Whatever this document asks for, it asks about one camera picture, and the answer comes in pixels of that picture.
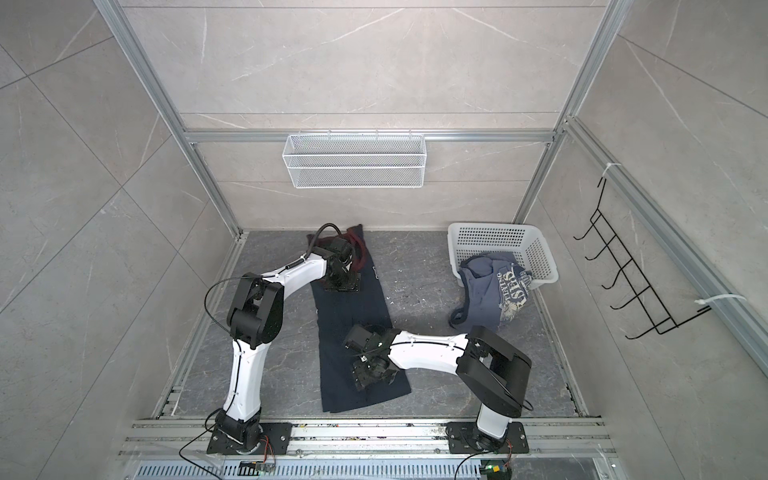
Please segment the navy tank top red trim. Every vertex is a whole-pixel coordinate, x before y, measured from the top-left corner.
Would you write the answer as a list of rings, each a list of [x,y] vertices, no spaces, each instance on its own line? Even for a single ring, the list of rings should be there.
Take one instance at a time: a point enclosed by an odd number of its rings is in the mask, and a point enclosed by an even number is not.
[[[405,373],[395,375],[392,382],[377,382],[364,390],[355,386],[352,375],[354,356],[344,340],[355,325],[390,328],[387,301],[375,272],[375,263],[367,252],[364,227],[347,229],[346,235],[358,245],[361,274],[357,292],[332,292],[321,281],[311,283],[317,310],[320,391],[322,409],[326,413],[342,413],[380,404],[408,395],[411,386]]]

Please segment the grey-blue printed tank top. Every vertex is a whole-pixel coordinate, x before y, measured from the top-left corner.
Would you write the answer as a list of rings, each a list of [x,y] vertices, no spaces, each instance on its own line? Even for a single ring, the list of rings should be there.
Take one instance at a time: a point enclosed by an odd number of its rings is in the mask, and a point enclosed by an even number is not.
[[[449,325],[468,333],[474,327],[497,332],[511,322],[529,300],[532,273],[511,252],[488,252],[462,262],[459,276],[464,302],[454,309]]]

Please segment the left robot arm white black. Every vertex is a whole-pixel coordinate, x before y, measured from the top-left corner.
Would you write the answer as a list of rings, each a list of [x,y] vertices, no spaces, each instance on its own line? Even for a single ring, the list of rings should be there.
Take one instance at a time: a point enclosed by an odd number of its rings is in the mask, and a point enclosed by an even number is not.
[[[269,347],[282,329],[285,300],[314,281],[333,292],[357,291],[365,255],[364,242],[352,232],[313,237],[297,260],[238,278],[226,318],[233,345],[232,373],[227,397],[211,429],[209,454],[268,451],[260,425],[261,386]]]

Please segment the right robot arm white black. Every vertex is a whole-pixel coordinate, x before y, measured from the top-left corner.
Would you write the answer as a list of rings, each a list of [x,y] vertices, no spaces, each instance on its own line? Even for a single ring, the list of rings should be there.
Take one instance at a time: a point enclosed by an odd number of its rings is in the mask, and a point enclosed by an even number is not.
[[[476,326],[454,336],[417,335],[398,329],[355,325],[344,346],[354,355],[352,375],[357,389],[391,383],[412,369],[457,376],[480,401],[473,424],[450,422],[446,434],[453,453],[513,451],[520,436],[510,424],[532,406],[526,391],[532,360],[491,330]]]

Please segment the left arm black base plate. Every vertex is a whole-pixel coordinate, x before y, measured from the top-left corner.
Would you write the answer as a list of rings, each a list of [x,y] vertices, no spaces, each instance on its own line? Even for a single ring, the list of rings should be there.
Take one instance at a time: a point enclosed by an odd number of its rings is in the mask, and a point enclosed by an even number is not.
[[[279,423],[243,423],[226,420],[214,426],[206,453],[221,455],[257,455],[287,453],[293,425]]]

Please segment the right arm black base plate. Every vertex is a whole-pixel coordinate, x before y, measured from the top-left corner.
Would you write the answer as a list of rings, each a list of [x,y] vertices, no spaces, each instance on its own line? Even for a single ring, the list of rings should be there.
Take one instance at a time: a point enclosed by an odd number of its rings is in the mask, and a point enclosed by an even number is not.
[[[451,454],[505,453],[528,454],[530,447],[523,424],[507,424],[504,437],[496,439],[482,433],[472,422],[449,422],[446,424],[446,437]]]

